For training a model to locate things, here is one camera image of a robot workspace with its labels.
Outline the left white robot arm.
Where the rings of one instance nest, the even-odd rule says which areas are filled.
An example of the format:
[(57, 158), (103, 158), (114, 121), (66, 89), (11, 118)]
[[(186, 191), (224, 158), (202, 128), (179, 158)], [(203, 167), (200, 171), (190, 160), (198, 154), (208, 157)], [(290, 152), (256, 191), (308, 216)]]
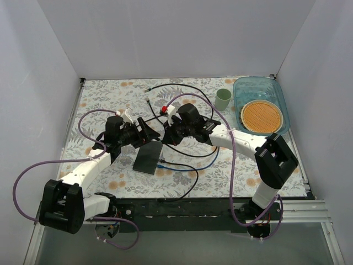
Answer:
[(110, 221), (117, 216), (115, 196), (97, 193), (84, 197), (84, 192), (101, 171), (108, 168), (124, 146), (139, 148), (160, 138), (142, 118), (138, 124), (120, 116), (108, 117), (102, 144), (96, 143), (87, 161), (80, 163), (59, 181), (50, 180), (44, 187), (39, 222), (44, 226), (75, 234), (85, 220), (101, 216)]

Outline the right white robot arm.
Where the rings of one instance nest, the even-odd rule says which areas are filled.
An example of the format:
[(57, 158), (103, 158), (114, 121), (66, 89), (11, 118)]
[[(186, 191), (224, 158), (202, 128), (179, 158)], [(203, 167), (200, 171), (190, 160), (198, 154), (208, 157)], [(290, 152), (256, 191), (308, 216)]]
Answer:
[(281, 135), (257, 136), (230, 129), (219, 121), (204, 118), (190, 103), (180, 108), (163, 106), (161, 114), (167, 117), (163, 125), (164, 144), (176, 146), (184, 138), (192, 137), (199, 143), (235, 150), (253, 159), (261, 183), (252, 196), (249, 211), (259, 220), (268, 215), (271, 201), (298, 166), (298, 159)]

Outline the black network switch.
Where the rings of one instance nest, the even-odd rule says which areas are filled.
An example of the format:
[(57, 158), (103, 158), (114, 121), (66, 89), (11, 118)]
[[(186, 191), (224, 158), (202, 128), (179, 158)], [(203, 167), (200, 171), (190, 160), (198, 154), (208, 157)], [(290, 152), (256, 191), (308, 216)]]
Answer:
[(159, 141), (151, 141), (141, 146), (132, 169), (137, 172), (154, 175), (162, 148), (163, 144)]

